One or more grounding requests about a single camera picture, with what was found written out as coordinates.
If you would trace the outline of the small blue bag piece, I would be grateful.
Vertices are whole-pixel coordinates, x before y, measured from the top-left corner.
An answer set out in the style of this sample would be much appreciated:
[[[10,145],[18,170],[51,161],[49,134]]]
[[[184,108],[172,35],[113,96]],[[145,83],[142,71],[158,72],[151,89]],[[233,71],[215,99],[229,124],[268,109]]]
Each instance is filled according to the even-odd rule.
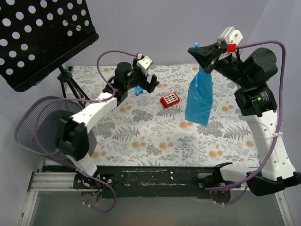
[[[143,89],[140,86],[135,87],[135,95],[139,96],[140,94],[143,94]]]

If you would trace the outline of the blue plastic trash bag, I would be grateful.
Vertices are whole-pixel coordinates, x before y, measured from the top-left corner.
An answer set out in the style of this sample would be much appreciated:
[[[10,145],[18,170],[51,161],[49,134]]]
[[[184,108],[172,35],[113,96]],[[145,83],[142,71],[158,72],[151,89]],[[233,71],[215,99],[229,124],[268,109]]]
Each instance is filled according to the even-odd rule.
[[[205,73],[202,66],[190,82],[185,120],[207,126],[213,106],[213,81],[210,73]]]

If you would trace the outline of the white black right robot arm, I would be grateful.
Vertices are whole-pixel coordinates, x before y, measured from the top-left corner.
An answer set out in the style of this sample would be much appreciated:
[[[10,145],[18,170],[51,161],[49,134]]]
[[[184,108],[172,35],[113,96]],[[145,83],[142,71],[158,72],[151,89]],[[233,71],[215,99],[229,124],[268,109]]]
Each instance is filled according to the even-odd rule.
[[[231,162],[216,165],[210,176],[200,180],[205,190],[224,192],[246,184],[256,196],[283,191],[301,183],[301,174],[292,165],[280,131],[283,117],[283,100],[275,99],[267,81],[276,73],[284,74],[284,66],[277,67],[273,51],[266,42],[253,45],[254,52],[240,59],[243,46],[214,43],[188,49],[209,74],[217,71],[238,85],[236,103],[251,129],[260,166],[256,170],[240,167]]]

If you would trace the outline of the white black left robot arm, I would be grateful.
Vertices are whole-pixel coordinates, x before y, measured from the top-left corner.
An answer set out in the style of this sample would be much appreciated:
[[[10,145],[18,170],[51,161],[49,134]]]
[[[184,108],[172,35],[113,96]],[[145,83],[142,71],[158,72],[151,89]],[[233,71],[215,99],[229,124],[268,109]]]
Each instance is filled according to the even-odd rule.
[[[89,188],[96,188],[100,183],[99,175],[95,174],[97,167],[88,153],[90,130],[106,113],[127,98],[128,90],[139,86],[148,93],[154,91],[159,82],[156,75],[148,74],[152,64],[153,61],[148,56],[142,55],[135,58],[132,64],[118,63],[114,76],[109,79],[94,103],[70,118],[60,119],[57,148],[71,160],[76,169],[86,174],[84,183]]]

